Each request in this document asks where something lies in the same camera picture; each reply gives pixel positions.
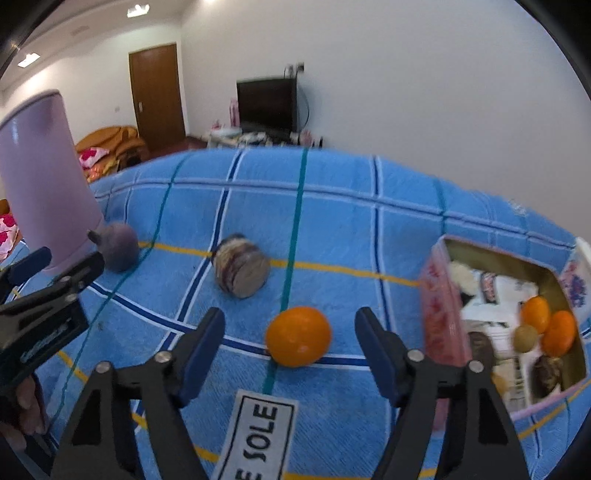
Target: purple cup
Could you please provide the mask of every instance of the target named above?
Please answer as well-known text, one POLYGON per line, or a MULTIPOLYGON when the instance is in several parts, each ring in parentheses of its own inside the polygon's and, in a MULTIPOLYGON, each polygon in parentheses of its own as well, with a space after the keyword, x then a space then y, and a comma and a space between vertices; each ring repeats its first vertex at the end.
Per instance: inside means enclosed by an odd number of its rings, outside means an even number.
POLYGON ((29 250, 51 250, 57 275, 95 247, 88 230, 103 214, 82 173, 57 90, 26 100, 0 122, 0 177, 29 250))

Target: orange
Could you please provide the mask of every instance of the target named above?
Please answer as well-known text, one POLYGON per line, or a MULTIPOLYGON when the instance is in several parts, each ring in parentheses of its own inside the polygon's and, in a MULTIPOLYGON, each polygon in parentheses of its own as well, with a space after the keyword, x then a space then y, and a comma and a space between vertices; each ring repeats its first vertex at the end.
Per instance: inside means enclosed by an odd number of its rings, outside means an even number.
POLYGON ((577 321, 573 315, 565 310, 556 312, 542 337, 542 351, 548 356, 563 356, 573 346, 576 335, 577 321))
POLYGON ((550 322, 550 306, 544 297, 533 297, 521 307, 521 321, 542 334, 550 322))
POLYGON ((326 317, 312 307, 293 307, 269 324, 265 343, 273 360, 284 367, 303 367, 329 349, 332 334, 326 317))

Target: door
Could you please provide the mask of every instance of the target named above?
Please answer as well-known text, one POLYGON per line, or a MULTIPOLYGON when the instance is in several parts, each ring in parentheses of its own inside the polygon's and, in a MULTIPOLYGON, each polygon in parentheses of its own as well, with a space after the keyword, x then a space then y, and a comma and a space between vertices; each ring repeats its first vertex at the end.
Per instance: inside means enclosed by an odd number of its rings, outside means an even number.
POLYGON ((177 44, 129 54, 131 91, 140 136, 154 152, 185 139, 177 44))

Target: blue checkered towel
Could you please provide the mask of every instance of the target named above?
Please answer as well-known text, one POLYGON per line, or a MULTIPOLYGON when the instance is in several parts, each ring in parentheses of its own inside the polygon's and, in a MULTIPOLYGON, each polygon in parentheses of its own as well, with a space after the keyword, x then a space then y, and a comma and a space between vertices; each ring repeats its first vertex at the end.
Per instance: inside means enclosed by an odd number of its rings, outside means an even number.
MULTIPOLYGON (((417 277, 444 233, 543 262, 561 271, 574 238, 535 212, 416 173, 381 158, 298 148, 209 150, 172 155, 92 184, 108 222, 129 223, 144 247, 131 275, 104 273, 82 294, 91 328, 39 370, 58 439, 93 367, 143 363, 221 308, 223 345, 198 399, 183 411, 212 473, 237 390, 299 401, 285 477, 369 477, 395 416, 381 398, 353 331, 371 307, 409 348, 423 347, 417 277), (240 232, 272 258, 252 298, 216 286, 208 252, 240 232), (320 309, 333 329, 329 353, 296 370, 274 368, 264 348, 282 309, 320 309)), ((27 254, 19 245, 6 262, 27 254)), ((46 285, 37 275, 22 289, 46 285)), ((534 479, 568 447, 591 404, 591 388, 516 427, 534 479)), ((158 478, 143 407, 132 405, 148 479, 158 478)), ((434 475, 441 437, 421 476, 434 475)))

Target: human hand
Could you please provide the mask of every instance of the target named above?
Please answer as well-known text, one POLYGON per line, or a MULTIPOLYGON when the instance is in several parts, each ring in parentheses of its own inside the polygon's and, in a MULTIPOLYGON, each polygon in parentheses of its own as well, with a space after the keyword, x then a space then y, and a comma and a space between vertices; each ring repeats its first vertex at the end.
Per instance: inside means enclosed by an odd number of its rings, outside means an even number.
POLYGON ((13 450, 23 451, 27 447, 25 435, 46 432, 45 412, 37 401, 36 388, 37 384, 33 377, 27 377, 15 391, 20 408, 17 427, 0 422, 0 434, 13 450))

